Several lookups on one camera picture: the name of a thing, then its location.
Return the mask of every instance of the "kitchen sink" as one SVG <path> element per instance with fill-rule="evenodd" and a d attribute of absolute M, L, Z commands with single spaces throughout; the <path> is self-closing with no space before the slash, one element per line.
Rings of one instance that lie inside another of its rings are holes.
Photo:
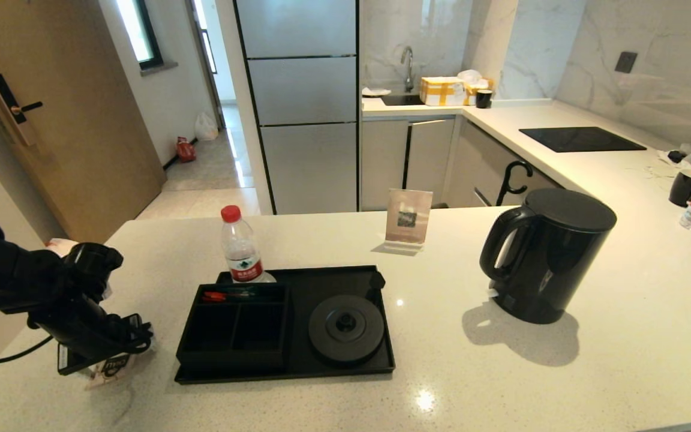
<path fill-rule="evenodd" d="M 387 95 L 382 96 L 384 104 L 387 106 L 424 106 L 420 101 L 420 95 Z"/>

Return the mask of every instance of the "red bag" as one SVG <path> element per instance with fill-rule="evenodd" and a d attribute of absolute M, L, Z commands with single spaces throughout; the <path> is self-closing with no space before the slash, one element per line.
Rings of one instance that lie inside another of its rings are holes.
<path fill-rule="evenodd" d="M 190 162 L 197 159 L 197 151 L 186 137 L 178 137 L 178 158 L 181 162 Z"/>

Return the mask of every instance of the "kettle handle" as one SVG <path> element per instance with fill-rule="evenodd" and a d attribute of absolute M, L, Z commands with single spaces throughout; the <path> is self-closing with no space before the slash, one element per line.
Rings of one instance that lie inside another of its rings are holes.
<path fill-rule="evenodd" d="M 529 207 L 511 208 L 509 211 L 502 213 L 492 225 L 485 246 L 482 249 L 482 255 L 479 257 L 479 266 L 487 276 L 494 281 L 504 281 L 510 274 L 505 268 L 496 268 L 497 256 L 503 248 L 505 239 L 508 238 L 511 232 L 520 227 L 529 225 L 532 219 L 537 216 Z M 519 245 L 511 244 L 511 248 L 518 248 Z"/>

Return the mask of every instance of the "kettle lid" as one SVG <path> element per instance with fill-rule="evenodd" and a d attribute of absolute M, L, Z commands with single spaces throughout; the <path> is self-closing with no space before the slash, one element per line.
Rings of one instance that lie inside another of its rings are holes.
<path fill-rule="evenodd" d="M 608 232 L 617 216 L 600 200 L 567 189 L 537 189 L 524 205 L 553 224 L 579 232 Z"/>

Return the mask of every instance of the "refrigerator door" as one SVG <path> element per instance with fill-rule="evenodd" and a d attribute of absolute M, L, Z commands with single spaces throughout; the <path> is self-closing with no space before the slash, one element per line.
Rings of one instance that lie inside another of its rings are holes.
<path fill-rule="evenodd" d="M 247 58 L 356 54 L 356 0 L 238 0 Z"/>
<path fill-rule="evenodd" d="M 260 133 L 277 214 L 356 211 L 356 124 Z"/>
<path fill-rule="evenodd" d="M 248 63 L 260 126 L 356 121 L 356 57 Z"/>

